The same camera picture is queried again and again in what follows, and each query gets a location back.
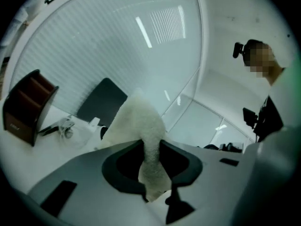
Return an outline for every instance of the person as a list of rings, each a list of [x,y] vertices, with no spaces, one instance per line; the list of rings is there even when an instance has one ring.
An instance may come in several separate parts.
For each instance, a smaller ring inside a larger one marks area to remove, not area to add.
[[[261,41],[249,40],[244,46],[242,54],[245,66],[250,67],[251,72],[264,77],[270,86],[275,83],[284,70],[275,59],[271,47]],[[280,115],[271,98],[267,97],[259,111],[258,121],[254,128],[256,137],[259,136],[258,142],[282,127]]]

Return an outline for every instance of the fluorescent light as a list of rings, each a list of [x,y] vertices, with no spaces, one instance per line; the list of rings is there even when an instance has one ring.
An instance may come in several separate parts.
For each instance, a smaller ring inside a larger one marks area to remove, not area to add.
[[[215,129],[216,130],[221,130],[221,129],[226,128],[226,127],[227,127],[226,125],[222,125],[222,126],[219,126],[219,127],[215,128]]]
[[[150,41],[150,39],[149,39],[149,37],[148,37],[148,35],[147,35],[147,33],[146,33],[146,30],[145,30],[145,28],[144,28],[144,26],[143,26],[143,23],[141,22],[140,17],[137,17],[137,18],[136,18],[136,21],[137,21],[137,23],[138,23],[138,26],[139,26],[141,32],[142,32],[142,35],[143,35],[143,37],[144,37],[144,39],[145,39],[145,42],[147,43],[147,46],[148,46],[149,48],[152,48],[151,41]]]
[[[179,96],[178,96],[178,98],[177,98],[177,104],[178,104],[178,105],[181,105],[181,97],[179,97]]]
[[[164,90],[164,93],[165,93],[165,96],[167,98],[168,101],[170,101],[170,98],[169,98],[169,95],[168,95],[168,92],[166,90]]]

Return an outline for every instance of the white towel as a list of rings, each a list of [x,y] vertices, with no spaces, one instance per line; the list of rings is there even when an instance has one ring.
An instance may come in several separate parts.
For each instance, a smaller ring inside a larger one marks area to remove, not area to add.
[[[144,161],[138,180],[146,188],[146,199],[156,200],[171,189],[171,180],[159,161],[159,143],[165,138],[165,125],[151,104],[137,90],[120,107],[111,126],[104,134],[100,149],[142,139]]]

